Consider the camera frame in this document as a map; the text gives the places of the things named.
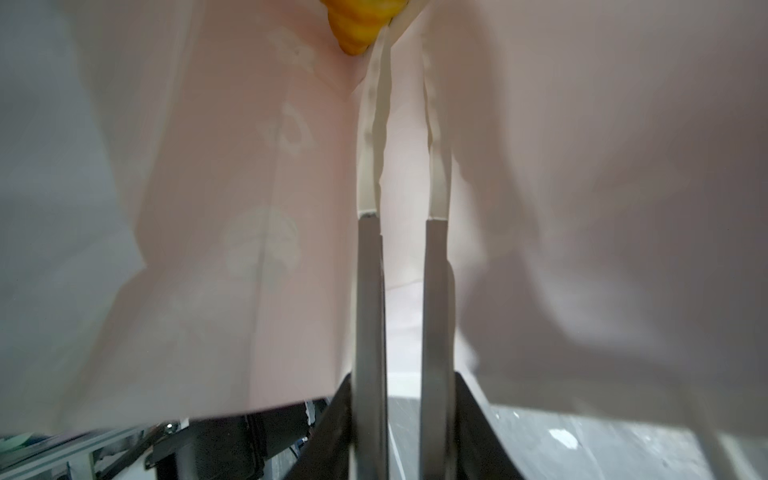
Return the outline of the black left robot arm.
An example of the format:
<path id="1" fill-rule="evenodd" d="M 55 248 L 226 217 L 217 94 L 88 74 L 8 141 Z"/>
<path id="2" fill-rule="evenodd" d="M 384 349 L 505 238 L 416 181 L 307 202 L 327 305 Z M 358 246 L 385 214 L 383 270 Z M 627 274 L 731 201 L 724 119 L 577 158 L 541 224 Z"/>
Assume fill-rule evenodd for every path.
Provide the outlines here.
<path id="1" fill-rule="evenodd" d="M 298 459 L 329 405 L 317 398 L 241 416 L 195 420 L 144 461 L 158 479 L 276 479 Z"/>

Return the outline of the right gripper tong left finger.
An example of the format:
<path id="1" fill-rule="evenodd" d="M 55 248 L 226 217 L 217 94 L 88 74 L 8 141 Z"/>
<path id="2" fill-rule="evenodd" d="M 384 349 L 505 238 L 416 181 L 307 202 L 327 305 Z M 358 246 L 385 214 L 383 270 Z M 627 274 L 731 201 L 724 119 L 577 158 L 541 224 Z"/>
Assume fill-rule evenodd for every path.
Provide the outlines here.
<path id="1" fill-rule="evenodd" d="M 380 177 L 390 100 L 389 31 L 370 49 L 362 83 L 357 129 L 357 286 L 351 372 L 350 477 L 387 479 L 388 421 L 386 317 Z"/>

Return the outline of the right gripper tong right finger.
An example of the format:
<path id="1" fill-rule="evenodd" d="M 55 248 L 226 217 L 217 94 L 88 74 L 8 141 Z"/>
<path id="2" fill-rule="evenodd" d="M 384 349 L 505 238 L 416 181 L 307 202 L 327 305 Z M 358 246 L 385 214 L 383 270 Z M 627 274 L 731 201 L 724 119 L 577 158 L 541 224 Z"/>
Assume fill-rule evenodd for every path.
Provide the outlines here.
<path id="1" fill-rule="evenodd" d="M 423 81 L 429 153 L 429 202 L 423 278 L 423 326 L 419 474 L 454 479 L 455 382 L 452 274 L 447 259 L 452 151 L 445 125 L 439 68 L 423 49 Z"/>

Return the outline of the yellow fake croissant bread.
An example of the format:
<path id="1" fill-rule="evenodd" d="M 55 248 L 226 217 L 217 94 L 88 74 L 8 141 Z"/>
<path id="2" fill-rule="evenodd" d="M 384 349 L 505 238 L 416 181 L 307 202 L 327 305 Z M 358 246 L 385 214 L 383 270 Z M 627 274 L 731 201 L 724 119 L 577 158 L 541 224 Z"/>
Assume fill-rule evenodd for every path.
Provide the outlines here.
<path id="1" fill-rule="evenodd" d="M 322 0 L 330 29 L 349 56 L 364 54 L 382 29 L 389 29 L 395 43 L 420 9 L 418 1 L 408 0 Z"/>

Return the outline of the red white paper bag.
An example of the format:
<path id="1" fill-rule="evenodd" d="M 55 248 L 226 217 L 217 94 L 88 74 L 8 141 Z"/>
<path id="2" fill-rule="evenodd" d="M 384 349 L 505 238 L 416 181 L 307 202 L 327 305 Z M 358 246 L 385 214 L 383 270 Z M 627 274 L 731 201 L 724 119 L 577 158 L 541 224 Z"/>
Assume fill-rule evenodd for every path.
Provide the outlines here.
<path id="1" fill-rule="evenodd" d="M 389 387 L 452 161 L 495 404 L 767 431 L 767 5 L 429 1 L 390 27 Z M 1 5 L 1 430 L 229 415 L 350 369 L 369 59 L 318 1 Z"/>

